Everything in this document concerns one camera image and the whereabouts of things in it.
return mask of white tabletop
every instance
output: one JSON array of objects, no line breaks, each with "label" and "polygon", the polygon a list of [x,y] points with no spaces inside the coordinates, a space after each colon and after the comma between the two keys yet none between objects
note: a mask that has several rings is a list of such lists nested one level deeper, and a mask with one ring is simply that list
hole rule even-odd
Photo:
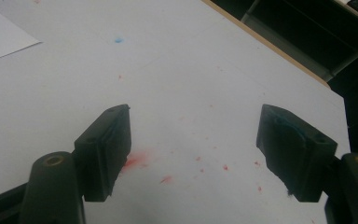
[{"label": "white tabletop", "polygon": [[262,104],[349,151],[341,97],[201,1],[0,0],[42,44],[0,59],[0,193],[108,107],[131,107],[132,152],[91,223],[325,223],[255,146]]}]

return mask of blue spot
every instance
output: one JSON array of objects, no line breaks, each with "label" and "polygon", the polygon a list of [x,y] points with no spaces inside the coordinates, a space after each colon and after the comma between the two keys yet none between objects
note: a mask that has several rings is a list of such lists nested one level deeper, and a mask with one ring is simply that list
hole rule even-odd
[{"label": "blue spot", "polygon": [[118,37],[118,38],[115,39],[115,43],[121,43],[123,41],[124,41],[124,39],[121,38],[121,37]]}]

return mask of red stain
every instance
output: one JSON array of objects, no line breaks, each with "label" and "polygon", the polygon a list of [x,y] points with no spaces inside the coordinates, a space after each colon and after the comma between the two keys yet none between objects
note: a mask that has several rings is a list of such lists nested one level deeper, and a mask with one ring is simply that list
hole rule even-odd
[{"label": "red stain", "polygon": [[121,169],[121,173],[124,173],[130,169],[136,167],[146,167],[145,163],[147,159],[147,154],[145,152],[132,152],[127,157],[127,162],[124,167]]},{"label": "red stain", "polygon": [[172,183],[172,176],[171,175],[166,175],[162,178],[162,180],[159,182],[160,184],[170,184]]}]

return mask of black object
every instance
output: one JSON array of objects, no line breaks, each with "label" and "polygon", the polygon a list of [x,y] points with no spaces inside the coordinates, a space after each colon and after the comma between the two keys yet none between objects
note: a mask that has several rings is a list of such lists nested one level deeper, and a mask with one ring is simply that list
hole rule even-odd
[{"label": "black object", "polygon": [[263,105],[256,145],[300,202],[318,202],[324,191],[328,223],[358,223],[358,153],[339,160],[336,142],[273,105]]},{"label": "black object", "polygon": [[131,150],[127,105],[105,110],[75,141],[75,151],[38,159],[29,182],[0,194],[0,224],[84,224],[82,196],[104,202]]}]

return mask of brown edge trim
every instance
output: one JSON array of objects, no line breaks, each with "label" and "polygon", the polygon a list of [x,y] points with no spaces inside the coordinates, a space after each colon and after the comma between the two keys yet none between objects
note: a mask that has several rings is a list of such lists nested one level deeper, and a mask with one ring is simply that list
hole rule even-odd
[{"label": "brown edge trim", "polygon": [[226,12],[224,9],[222,9],[221,7],[219,7],[217,4],[215,4],[214,2],[212,2],[211,0],[201,0],[202,2],[204,2],[206,5],[210,6],[211,8],[213,8],[214,10],[216,10],[218,13],[220,13],[222,16],[226,17],[229,21],[234,22],[234,24],[236,24],[237,26],[239,26],[242,30],[244,30],[246,33],[248,33],[249,35],[251,35],[253,38],[255,38],[256,40],[260,41],[262,44],[264,44],[265,46],[269,47],[270,49],[272,49],[273,51],[275,51],[275,53],[279,54],[281,57],[283,57],[285,60],[287,60],[289,63],[291,63],[292,65],[294,65],[295,67],[301,69],[303,72],[305,72],[306,74],[308,74],[310,77],[313,77],[314,79],[316,79],[318,82],[320,82],[322,85],[324,85],[325,87],[327,87],[328,89],[330,89],[330,86],[327,84],[327,82],[325,82],[323,79],[321,79],[320,77],[316,76],[314,73],[312,73],[308,68],[306,68],[304,65],[302,65],[301,63],[299,63],[298,61],[296,61],[295,59],[293,59],[292,57],[290,57],[288,54],[286,54],[285,52],[283,52],[281,49],[278,49],[275,45],[271,44],[269,41],[267,41],[266,38],[264,38],[263,36],[259,35],[258,33],[256,33],[254,30],[252,30],[251,28],[249,28],[247,25],[243,24],[242,22],[240,22],[239,20],[237,20],[235,17],[231,16],[228,12]]}]

